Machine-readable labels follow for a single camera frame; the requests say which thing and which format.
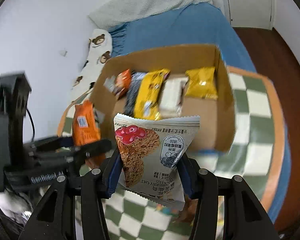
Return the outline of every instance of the open cardboard box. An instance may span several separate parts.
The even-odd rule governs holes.
[[[104,138],[114,140],[114,116],[123,113],[126,98],[119,101],[104,86],[105,80],[131,69],[149,72],[167,68],[170,78],[185,76],[188,69],[216,67],[216,86],[218,100],[201,98],[183,98],[182,116],[199,115],[200,131],[187,151],[215,149],[228,152],[234,138],[235,117],[234,98],[228,79],[225,63],[219,49],[211,44],[177,45],[133,52],[108,60],[96,81],[90,101],[95,108],[105,114],[100,124]]]

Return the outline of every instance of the snack package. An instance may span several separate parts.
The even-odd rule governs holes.
[[[159,99],[159,112],[163,118],[181,116],[182,94],[187,82],[187,77],[172,78],[165,82]]]
[[[113,94],[115,95],[117,100],[122,96],[124,96],[125,93],[128,91],[130,82],[131,82],[131,73],[129,69],[123,71],[117,76],[115,80],[114,91],[113,91]]]
[[[138,96],[141,81],[146,76],[146,72],[132,72],[130,87],[127,92],[127,101],[123,113],[133,117],[134,105]]]
[[[119,184],[182,210],[184,193],[176,164],[199,129],[199,116],[152,121],[117,114],[114,130],[123,162]]]
[[[134,106],[134,117],[160,120],[158,96],[162,83],[167,78],[170,70],[161,69],[149,72],[141,81],[140,89]]]
[[[89,100],[85,100],[80,105],[75,105],[75,113],[72,122],[72,137],[76,146],[85,145],[101,139],[101,132],[98,121],[95,120],[93,105]],[[95,156],[86,160],[86,164],[91,168],[100,167],[105,154]]]
[[[187,97],[213,98],[217,99],[218,94],[214,84],[215,67],[203,67],[186,71],[190,78]]]

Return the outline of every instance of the yellow snack package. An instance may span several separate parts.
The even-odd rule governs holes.
[[[162,83],[169,73],[170,70],[164,68],[146,74],[141,82],[134,106],[133,114],[135,118],[148,120],[161,119],[158,96]]]
[[[195,98],[218,98],[217,89],[214,84],[215,67],[203,67],[186,71],[189,77],[187,97]]]

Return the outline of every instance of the white door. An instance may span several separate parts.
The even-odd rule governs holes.
[[[229,0],[232,27],[271,29],[272,0]]]

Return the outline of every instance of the blue bedsheet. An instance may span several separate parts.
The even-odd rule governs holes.
[[[238,35],[221,11],[209,3],[189,5],[121,24],[112,29],[110,34],[113,39],[113,57],[154,47],[212,43],[219,46],[222,58],[228,65],[256,72]],[[268,212],[273,222],[279,214],[287,192],[290,169],[290,149],[286,135],[279,185]]]

